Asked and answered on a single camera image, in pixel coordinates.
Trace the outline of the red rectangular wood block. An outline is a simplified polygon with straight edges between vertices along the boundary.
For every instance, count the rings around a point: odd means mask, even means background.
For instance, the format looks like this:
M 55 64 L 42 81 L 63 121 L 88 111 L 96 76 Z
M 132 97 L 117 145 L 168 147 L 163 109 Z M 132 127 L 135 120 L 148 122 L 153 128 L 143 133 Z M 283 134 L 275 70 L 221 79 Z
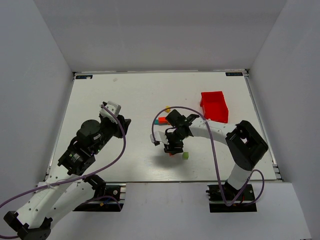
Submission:
M 159 117 L 159 118 L 158 118 L 158 123 L 159 123 L 159 124 L 167 124 L 168 121 L 166 120 L 165 117 Z

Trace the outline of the green cube wood block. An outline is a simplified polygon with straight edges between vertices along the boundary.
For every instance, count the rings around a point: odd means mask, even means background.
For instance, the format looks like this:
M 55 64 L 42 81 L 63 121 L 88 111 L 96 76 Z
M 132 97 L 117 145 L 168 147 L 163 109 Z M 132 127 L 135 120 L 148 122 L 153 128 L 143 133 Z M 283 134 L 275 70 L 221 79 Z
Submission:
M 188 152 L 183 152 L 182 157 L 183 157 L 183 159 L 188 160 L 189 159 L 189 153 Z

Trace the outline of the red plastic bin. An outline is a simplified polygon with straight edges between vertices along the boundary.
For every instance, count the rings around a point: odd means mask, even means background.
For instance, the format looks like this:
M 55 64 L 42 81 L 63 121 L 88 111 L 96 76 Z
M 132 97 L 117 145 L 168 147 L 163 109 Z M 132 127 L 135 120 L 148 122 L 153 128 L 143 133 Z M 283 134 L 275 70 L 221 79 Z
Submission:
M 200 107 L 207 120 L 228 123 L 229 110 L 222 91 L 202 92 Z

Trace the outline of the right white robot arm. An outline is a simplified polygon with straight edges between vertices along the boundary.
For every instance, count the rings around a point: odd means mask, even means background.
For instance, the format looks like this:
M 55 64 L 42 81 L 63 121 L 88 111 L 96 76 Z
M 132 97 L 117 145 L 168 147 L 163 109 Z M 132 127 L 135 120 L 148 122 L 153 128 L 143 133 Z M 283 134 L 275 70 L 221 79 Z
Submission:
M 214 143 L 226 145 L 234 161 L 233 169 L 221 186 L 221 196 L 231 201 L 244 191 L 257 163 L 269 147 L 252 124 L 242 120 L 237 124 L 221 123 L 204 119 L 198 114 L 184 116 L 173 110 L 166 117 L 173 131 L 158 131 L 154 134 L 155 144 L 163 143 L 164 152 L 175 155 L 183 152 L 183 140 L 188 137 L 206 138 L 211 141 L 213 160 L 218 166 Z

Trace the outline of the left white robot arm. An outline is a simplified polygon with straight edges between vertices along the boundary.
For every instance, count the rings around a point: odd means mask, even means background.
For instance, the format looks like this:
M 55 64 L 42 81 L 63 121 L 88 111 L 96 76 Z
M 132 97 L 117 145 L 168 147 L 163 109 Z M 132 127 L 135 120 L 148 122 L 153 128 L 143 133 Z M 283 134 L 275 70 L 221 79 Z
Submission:
M 32 198 L 21 208 L 5 214 L 3 219 L 16 232 L 16 239 L 47 239 L 54 223 L 105 189 L 101 177 L 85 171 L 111 138 L 126 137 L 131 119 L 103 114 L 99 118 L 81 124 L 45 185 L 32 190 Z

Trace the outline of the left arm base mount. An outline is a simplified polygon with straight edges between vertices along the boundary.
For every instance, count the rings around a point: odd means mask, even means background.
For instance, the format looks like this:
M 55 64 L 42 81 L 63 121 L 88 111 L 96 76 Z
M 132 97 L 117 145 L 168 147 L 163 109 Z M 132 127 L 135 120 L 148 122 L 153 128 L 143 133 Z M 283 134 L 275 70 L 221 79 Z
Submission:
M 89 199 L 77 206 L 74 212 L 121 212 L 126 196 L 125 183 L 109 183 L 97 174 L 85 178 L 81 184 L 89 187 Z

